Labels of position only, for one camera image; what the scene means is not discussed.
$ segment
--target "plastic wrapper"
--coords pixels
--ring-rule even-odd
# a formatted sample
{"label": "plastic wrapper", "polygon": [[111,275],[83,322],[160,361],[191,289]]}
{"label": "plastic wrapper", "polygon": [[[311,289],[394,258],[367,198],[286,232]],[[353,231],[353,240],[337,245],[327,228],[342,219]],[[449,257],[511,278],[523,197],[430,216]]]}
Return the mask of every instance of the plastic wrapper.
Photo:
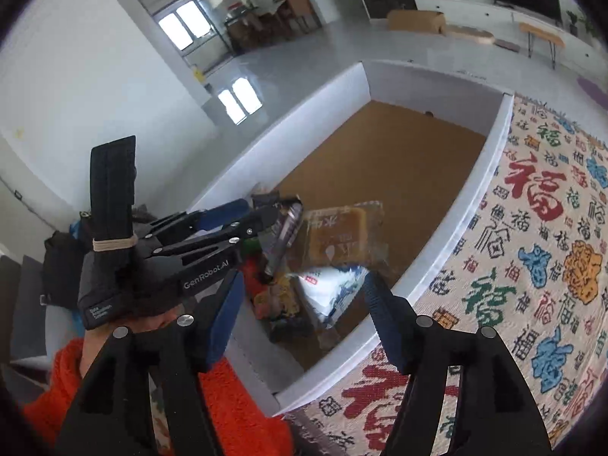
{"label": "plastic wrapper", "polygon": [[296,274],[297,286],[318,342],[329,350],[340,340],[334,326],[363,287],[363,266],[312,268]]}
{"label": "plastic wrapper", "polygon": [[381,202],[308,211],[303,216],[299,269],[386,261],[388,249],[378,239],[384,218]]}

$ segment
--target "wooden chair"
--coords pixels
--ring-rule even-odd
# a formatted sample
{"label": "wooden chair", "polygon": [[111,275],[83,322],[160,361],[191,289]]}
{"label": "wooden chair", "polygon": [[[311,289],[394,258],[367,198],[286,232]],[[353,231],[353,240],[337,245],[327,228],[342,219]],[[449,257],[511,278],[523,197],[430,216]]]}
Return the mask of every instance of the wooden chair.
{"label": "wooden chair", "polygon": [[317,24],[317,27],[321,27],[321,20],[319,19],[317,12],[315,12],[310,0],[285,0],[289,7],[289,14],[284,15],[284,18],[294,19],[300,30],[303,33],[307,33],[310,29],[308,22],[306,21],[307,16],[311,16]]}

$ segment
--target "patterned fabric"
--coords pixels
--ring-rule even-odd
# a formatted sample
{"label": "patterned fabric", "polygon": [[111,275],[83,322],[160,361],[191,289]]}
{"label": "patterned fabric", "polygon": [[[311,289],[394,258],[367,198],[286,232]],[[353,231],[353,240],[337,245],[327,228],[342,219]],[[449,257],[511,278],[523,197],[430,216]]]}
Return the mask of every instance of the patterned fabric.
{"label": "patterned fabric", "polygon": [[[414,308],[442,326],[495,327],[555,445],[606,376],[606,145],[546,105],[516,97],[499,166],[452,256]],[[407,379],[378,347],[320,399],[291,414],[327,454],[384,448]],[[448,448],[458,394],[451,368],[434,454]]]}

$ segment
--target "person's hand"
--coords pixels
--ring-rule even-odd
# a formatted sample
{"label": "person's hand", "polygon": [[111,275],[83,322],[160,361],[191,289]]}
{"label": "person's hand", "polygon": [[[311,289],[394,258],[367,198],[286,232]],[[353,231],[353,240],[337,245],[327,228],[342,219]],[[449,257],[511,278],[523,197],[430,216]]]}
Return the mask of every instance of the person's hand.
{"label": "person's hand", "polygon": [[155,329],[162,328],[174,321],[182,310],[182,306],[179,305],[161,315],[155,317],[140,317],[140,318],[124,318],[109,324],[86,331],[84,334],[84,344],[82,347],[82,358],[80,359],[80,377],[84,378],[86,373],[89,371],[90,366],[97,354],[101,351],[101,348],[108,339],[108,336],[119,326],[127,326],[134,333],[143,333],[145,331],[154,331]]}

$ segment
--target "green plant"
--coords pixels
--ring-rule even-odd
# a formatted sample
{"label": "green plant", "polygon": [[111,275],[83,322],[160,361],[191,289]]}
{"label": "green plant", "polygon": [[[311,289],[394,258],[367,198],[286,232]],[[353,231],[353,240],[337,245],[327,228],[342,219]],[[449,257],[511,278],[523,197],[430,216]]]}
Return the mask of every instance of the green plant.
{"label": "green plant", "polygon": [[597,38],[599,36],[597,29],[595,29],[594,23],[589,20],[588,16],[583,15],[581,17],[581,22],[583,22],[585,30],[587,31],[589,36],[591,36],[592,38]]}
{"label": "green plant", "polygon": [[572,25],[576,25],[576,22],[578,22],[578,15],[574,12],[572,12],[571,10],[566,10],[566,13],[568,14],[570,21],[572,22]]}

